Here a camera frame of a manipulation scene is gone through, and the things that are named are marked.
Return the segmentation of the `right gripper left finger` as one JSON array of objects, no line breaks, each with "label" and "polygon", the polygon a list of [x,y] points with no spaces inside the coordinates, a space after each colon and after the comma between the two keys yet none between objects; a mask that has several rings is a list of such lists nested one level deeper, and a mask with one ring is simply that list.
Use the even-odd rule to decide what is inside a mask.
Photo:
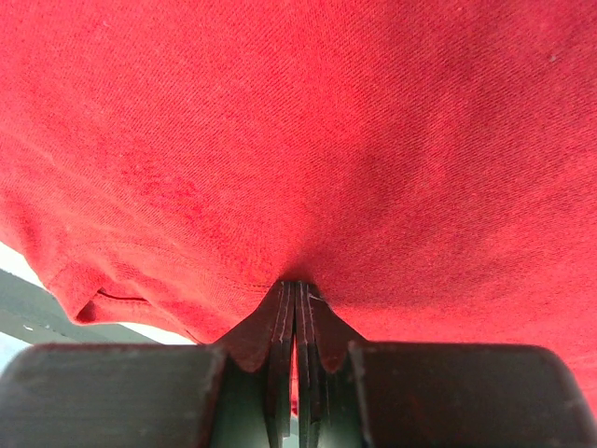
[{"label": "right gripper left finger", "polygon": [[279,447],[294,292],[275,284],[212,344],[43,344],[1,376],[5,447]]}]

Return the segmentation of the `red t-shirt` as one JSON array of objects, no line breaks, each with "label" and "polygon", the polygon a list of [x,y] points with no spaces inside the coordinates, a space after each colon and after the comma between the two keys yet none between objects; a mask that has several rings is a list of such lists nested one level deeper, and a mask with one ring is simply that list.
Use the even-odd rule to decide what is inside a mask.
[{"label": "red t-shirt", "polygon": [[79,325],[209,343],[278,279],[596,400],[592,1],[5,1],[1,240]]}]

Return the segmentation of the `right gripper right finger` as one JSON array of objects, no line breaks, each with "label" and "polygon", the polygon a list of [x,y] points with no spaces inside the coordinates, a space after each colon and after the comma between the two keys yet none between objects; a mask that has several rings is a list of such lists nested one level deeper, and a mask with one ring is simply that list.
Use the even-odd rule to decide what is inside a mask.
[{"label": "right gripper right finger", "polygon": [[372,342],[316,287],[295,298],[303,447],[592,447],[574,375],[535,345]]}]

